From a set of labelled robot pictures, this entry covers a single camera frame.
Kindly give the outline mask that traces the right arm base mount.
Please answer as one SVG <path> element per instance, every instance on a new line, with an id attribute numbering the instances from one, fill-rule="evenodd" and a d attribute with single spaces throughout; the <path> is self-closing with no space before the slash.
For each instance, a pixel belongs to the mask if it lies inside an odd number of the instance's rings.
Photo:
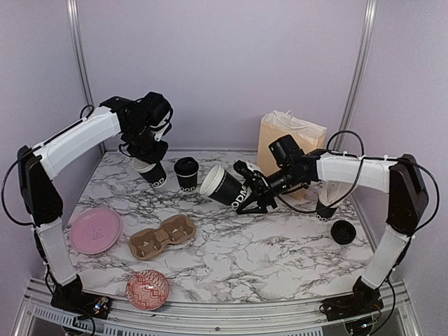
<path id="1" fill-rule="evenodd" d="M 380 312 L 383 308 L 384 303 L 379 296 L 374 296 L 371 301 L 366 302 L 361 297 L 350 294 L 324 299 L 319 307 L 319 311 L 325 314 L 327 321 L 336 321 L 372 312 Z"/>

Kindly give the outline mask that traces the stack of black cup lids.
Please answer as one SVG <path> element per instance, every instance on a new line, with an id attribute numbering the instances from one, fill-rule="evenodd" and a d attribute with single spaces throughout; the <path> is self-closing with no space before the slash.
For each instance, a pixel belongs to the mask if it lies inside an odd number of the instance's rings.
<path id="1" fill-rule="evenodd" d="M 355 227 L 346 220 L 337 220 L 332 225 L 330 233 L 339 245 L 350 244 L 356 238 Z"/>

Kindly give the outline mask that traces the stack of black paper cups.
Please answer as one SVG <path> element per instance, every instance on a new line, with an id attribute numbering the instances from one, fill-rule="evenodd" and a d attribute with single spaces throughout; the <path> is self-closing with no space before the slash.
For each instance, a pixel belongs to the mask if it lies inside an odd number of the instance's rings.
<path id="1" fill-rule="evenodd" d="M 139 173 L 150 186 L 154 188 L 163 187 L 167 181 L 167 174 L 161 162 L 148 164 L 138 159 L 134 159 L 132 168 L 134 171 Z"/>

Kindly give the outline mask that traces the brown paper takeout bag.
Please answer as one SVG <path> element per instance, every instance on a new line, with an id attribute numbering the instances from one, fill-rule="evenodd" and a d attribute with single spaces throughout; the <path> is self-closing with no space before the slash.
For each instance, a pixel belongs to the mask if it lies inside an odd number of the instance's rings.
<path id="1" fill-rule="evenodd" d="M 270 176 L 325 142 L 327 128 L 293 116 L 291 111 L 273 110 L 260 122 L 257 165 Z"/>

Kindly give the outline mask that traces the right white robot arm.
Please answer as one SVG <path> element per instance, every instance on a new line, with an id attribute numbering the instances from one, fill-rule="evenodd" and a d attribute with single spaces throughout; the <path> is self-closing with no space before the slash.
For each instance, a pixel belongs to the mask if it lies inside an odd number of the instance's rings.
<path id="1" fill-rule="evenodd" d="M 256 203 L 259 212 L 265 213 L 267 207 L 276 207 L 281 194 L 311 182 L 329 186 L 347 184 L 347 191 L 329 202 L 328 207 L 352 195 L 377 238 L 374 255 L 346 300 L 351 312 L 364 312 L 405 258 L 415 233 L 432 220 L 422 219 L 430 202 L 423 176 L 431 173 L 410 154 L 375 157 L 329 148 L 304 153 L 291 136 L 277 139 L 269 145 L 269 150 L 279 168 L 269 176 L 248 163 L 234 164 L 234 170 L 244 177 L 251 190 L 237 211 L 246 213 L 247 206 Z"/>

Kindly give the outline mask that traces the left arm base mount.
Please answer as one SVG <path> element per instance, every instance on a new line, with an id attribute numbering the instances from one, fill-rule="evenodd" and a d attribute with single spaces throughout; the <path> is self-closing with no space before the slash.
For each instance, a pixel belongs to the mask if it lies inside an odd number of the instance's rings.
<path id="1" fill-rule="evenodd" d="M 69 312 L 82 314 L 85 318 L 91 316 L 106 320 L 111 309 L 111 299 L 108 296 L 86 293 L 79 276 L 62 286 L 55 284 L 51 305 Z"/>

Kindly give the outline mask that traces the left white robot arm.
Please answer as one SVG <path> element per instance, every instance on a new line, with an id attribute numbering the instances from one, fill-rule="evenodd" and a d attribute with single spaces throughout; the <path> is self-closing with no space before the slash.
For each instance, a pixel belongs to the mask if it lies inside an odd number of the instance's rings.
<path id="1" fill-rule="evenodd" d="M 56 283 L 65 286 L 60 298 L 75 312 L 88 306 L 86 292 L 71 284 L 78 278 L 62 233 L 63 201 L 53 181 L 80 156 L 103 141 L 120 136 L 132 158 L 159 163 L 168 144 L 174 110 L 160 93 L 131 100 L 114 96 L 49 139 L 19 150 L 20 192 L 31 216 L 43 257 Z"/>

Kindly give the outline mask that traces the single black paper cup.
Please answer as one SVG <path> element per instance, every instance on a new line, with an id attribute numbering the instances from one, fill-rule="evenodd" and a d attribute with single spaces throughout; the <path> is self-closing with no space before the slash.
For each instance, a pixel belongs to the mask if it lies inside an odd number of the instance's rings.
<path id="1" fill-rule="evenodd" d="M 206 175 L 199 189 L 201 195 L 237 209 L 249 196 L 249 190 L 219 164 Z"/>
<path id="2" fill-rule="evenodd" d="M 182 157 L 174 165 L 179 187 L 184 192 L 193 192 L 197 187 L 199 164 L 193 157 Z"/>

